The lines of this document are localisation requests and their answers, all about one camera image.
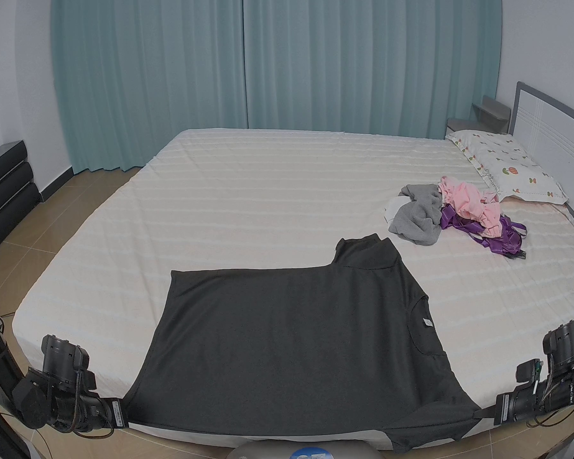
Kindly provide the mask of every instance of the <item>pillow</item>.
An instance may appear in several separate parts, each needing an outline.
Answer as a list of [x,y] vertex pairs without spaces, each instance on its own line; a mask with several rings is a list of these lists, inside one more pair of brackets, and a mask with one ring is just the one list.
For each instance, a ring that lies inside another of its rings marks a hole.
[[567,196],[553,178],[535,164],[510,135],[484,131],[449,132],[457,145],[499,200],[512,196],[523,201],[564,204]]

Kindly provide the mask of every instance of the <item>white wall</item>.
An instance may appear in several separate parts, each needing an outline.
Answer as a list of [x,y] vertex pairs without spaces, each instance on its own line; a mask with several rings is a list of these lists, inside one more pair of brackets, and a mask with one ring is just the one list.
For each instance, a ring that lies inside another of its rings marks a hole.
[[38,190],[70,167],[53,87],[51,0],[0,0],[0,145],[23,140]]
[[502,0],[498,101],[514,103],[517,81],[574,109],[574,0]]

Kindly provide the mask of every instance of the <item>curtain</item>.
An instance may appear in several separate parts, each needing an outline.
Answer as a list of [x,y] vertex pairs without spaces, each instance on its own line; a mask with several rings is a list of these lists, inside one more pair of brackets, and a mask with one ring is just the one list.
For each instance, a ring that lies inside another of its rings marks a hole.
[[75,172],[148,162],[188,128],[247,127],[242,0],[53,0]]
[[249,126],[444,138],[495,98],[501,0],[244,0]]

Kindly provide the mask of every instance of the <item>bed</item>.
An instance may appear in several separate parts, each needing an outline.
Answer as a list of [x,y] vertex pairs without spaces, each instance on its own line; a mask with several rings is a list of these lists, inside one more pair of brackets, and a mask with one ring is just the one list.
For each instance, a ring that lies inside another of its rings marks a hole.
[[[561,155],[574,164],[573,112],[520,84],[511,133],[562,183],[574,208],[574,165],[558,172],[553,164]],[[442,175],[487,187],[444,140],[184,131],[63,246],[21,303],[13,331],[33,367],[42,366],[47,333],[81,345],[100,395],[122,397],[160,320],[171,270],[320,266],[331,262],[341,238],[376,233],[390,237],[429,295],[461,386],[489,406],[514,388],[517,364],[543,357],[543,335],[574,318],[574,216],[564,206],[504,200],[504,212],[528,226],[526,260],[492,254],[454,229],[429,247],[388,233],[387,200],[405,184]],[[259,439],[131,426],[217,446]],[[469,434],[492,426],[482,420]],[[384,433],[370,430],[290,439],[336,438],[391,448]]]

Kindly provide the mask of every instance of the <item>pink cloth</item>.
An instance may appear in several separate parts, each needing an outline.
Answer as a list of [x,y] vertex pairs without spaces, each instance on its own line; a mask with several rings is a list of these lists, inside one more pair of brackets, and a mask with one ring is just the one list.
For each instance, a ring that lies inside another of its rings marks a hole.
[[502,225],[499,222],[501,209],[495,192],[486,190],[481,193],[472,184],[446,176],[442,177],[438,188],[442,193],[443,204],[452,205],[459,216],[478,221],[485,228],[482,236],[502,236]]

